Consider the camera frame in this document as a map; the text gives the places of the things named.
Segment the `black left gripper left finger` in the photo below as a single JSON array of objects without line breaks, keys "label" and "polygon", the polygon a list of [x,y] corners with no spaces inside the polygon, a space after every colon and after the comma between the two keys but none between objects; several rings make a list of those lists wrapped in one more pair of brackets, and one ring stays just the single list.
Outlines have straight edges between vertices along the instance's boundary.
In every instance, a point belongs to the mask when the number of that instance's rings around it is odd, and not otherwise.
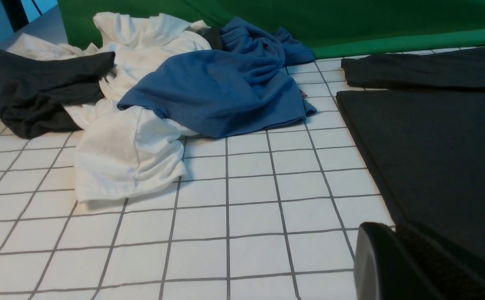
[{"label": "black left gripper left finger", "polygon": [[386,225],[359,226],[354,260],[359,300],[433,300],[434,291],[395,233]]}]

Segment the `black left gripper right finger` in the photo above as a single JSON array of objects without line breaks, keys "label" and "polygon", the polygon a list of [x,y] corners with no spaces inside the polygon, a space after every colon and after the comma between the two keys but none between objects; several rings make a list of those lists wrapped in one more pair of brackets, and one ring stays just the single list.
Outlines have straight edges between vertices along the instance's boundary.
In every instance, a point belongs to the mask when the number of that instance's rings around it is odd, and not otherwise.
[{"label": "black left gripper right finger", "polygon": [[434,286],[448,300],[485,300],[485,261],[419,223],[395,232]]}]

